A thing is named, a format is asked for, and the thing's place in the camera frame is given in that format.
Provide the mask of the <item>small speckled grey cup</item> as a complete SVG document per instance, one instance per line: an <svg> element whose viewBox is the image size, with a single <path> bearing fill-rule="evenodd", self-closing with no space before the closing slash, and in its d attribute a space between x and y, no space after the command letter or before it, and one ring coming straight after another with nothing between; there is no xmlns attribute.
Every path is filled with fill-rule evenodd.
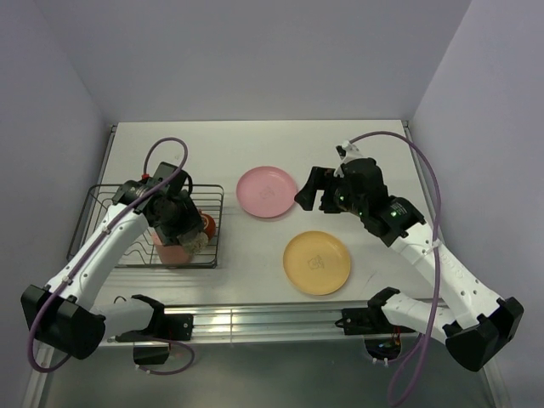
<svg viewBox="0 0 544 408"><path fill-rule="evenodd" d="M207 234L203 231L178 236L178 243L184 251L194 256L202 252L209 243Z"/></svg>

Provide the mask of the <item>orange mug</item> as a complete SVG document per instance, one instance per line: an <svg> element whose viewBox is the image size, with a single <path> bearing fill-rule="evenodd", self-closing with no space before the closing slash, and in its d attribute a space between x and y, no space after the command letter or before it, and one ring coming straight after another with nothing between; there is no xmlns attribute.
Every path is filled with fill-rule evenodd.
<svg viewBox="0 0 544 408"><path fill-rule="evenodd" d="M211 215L204 212L201 213L201 219L203 222L204 233L207 235L208 240L211 240L216 233L216 222Z"/></svg>

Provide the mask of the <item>pink cup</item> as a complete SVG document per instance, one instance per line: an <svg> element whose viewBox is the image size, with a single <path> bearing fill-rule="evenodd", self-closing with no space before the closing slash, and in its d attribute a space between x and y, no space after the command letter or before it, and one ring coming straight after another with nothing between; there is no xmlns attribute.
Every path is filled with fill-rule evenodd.
<svg viewBox="0 0 544 408"><path fill-rule="evenodd" d="M151 238L162 264L174 265L187 264L190 262L191 255L188 254L182 246L164 246L156 232L151 233Z"/></svg>

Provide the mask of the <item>pink plate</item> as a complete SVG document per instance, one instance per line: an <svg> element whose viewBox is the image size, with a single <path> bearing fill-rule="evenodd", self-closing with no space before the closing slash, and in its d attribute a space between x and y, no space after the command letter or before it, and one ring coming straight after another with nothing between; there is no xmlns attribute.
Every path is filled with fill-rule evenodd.
<svg viewBox="0 0 544 408"><path fill-rule="evenodd" d="M290 174L271 166L255 167L238 180L235 194L241 208L257 218L276 218L294 204L298 187Z"/></svg>

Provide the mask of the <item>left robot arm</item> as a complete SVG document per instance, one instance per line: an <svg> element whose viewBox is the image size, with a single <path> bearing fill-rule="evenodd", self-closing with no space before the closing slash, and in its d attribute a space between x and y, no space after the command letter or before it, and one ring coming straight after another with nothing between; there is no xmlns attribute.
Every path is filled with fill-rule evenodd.
<svg viewBox="0 0 544 408"><path fill-rule="evenodd" d="M40 341L84 360L108 337L136 332L156 339L166 328L164 305L144 295L98 307L111 271L147 229L166 247L180 246L204 230L191 198L192 178L162 162L153 176L120 185L102 222L80 251L46 285L28 286L21 304L29 341Z"/></svg>

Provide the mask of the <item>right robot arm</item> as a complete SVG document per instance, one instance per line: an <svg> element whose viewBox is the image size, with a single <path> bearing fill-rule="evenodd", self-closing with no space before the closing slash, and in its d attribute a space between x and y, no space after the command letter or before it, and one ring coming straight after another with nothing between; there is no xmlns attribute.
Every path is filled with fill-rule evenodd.
<svg viewBox="0 0 544 408"><path fill-rule="evenodd" d="M375 160L359 158L338 169L313 167L296 203L305 211L323 193L323 213L352 213L365 229L439 292L443 308L387 287L371 298L366 321L384 332L391 326L430 331L463 368L479 371L514 337L524 314L515 297L501 297L474 276L438 239L424 216L407 199L390 195Z"/></svg>

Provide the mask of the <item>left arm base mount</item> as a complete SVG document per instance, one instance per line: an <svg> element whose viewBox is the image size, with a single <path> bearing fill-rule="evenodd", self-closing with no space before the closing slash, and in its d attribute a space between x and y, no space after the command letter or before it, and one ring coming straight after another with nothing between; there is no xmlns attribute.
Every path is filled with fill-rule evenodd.
<svg viewBox="0 0 544 408"><path fill-rule="evenodd" d="M130 300L121 302L146 305L152 310L150 318L141 329L121 331L115 336L119 343L156 342L165 343L158 351L152 352L151 346L134 346L133 362L137 370L147 375L171 376L187 371L195 362L195 350L184 341L189 341L192 335L194 316L192 314L167 314L163 303L144 295L133 295ZM163 365L172 349L180 348L189 353L189 360L180 368L172 371L158 371L152 366Z"/></svg>

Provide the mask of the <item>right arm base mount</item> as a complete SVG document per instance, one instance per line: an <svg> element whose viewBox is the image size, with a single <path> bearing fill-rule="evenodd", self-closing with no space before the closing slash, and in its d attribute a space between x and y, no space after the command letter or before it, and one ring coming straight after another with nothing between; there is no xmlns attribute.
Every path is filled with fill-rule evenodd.
<svg viewBox="0 0 544 408"><path fill-rule="evenodd" d="M341 318L334 323L345 336L361 336L365 352L374 364L388 366L403 356L402 334L415 331L389 323L370 307L341 310Z"/></svg>

